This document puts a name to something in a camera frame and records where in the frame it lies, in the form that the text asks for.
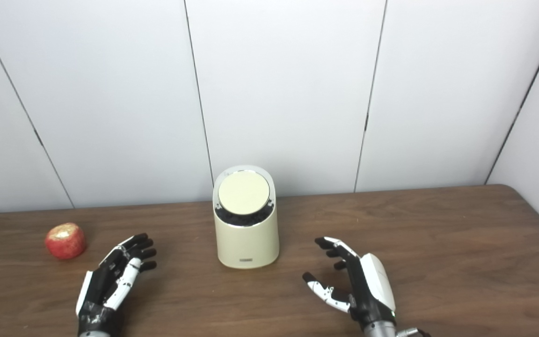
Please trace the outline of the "white and black right hand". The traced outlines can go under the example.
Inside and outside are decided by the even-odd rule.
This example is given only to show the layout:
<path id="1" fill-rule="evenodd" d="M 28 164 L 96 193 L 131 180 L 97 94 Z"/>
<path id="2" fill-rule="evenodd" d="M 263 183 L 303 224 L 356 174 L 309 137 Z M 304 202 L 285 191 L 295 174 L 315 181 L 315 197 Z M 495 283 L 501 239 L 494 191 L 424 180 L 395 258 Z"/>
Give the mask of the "white and black right hand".
<path id="1" fill-rule="evenodd" d="M 340 239 L 324 236 L 314 242 L 328 257 L 341 259 L 334 269 L 346 270 L 351 292 L 320 282 L 306 272 L 302 279 L 310 290 L 330 307 L 349 313 L 362 330 L 375 328 L 379 322 L 395 327 L 396 304 L 382 262 L 371 253 L 360 256 Z"/>

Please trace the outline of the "white and black left hand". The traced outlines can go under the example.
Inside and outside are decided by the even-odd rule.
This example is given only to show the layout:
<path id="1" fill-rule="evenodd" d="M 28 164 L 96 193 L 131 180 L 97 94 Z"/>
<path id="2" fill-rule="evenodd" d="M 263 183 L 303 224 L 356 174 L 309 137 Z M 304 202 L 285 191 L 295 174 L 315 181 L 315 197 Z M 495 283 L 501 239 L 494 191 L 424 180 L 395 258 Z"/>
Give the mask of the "white and black left hand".
<path id="1" fill-rule="evenodd" d="M 76 303 L 79 337 L 119 337 L 123 302 L 137 276 L 155 269 L 153 240 L 146 233 L 117 244 L 94 271 L 87 271 Z"/>

